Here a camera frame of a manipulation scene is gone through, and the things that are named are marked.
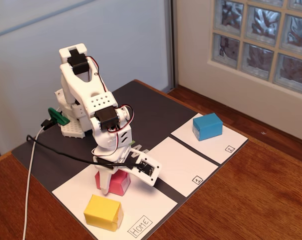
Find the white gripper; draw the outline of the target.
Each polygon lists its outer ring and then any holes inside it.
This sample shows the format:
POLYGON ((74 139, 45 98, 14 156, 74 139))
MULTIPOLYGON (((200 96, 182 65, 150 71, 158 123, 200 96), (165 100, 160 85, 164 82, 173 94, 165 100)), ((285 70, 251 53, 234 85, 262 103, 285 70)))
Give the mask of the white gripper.
MULTIPOLYGON (((99 152, 99 150, 102 150, 102 148, 97 146, 96 148, 91 150, 91 153, 93 154, 93 161, 95 163, 124 164, 131 149, 131 146, 122 146, 119 147, 115 152, 114 150, 111 150, 109 152, 99 152)), ((128 174, 132 173, 132 169, 124 166, 95 165, 94 167, 98 171, 95 175, 96 187, 99 188, 104 195, 109 192, 112 175, 115 174, 118 170, 126 172, 128 174)))

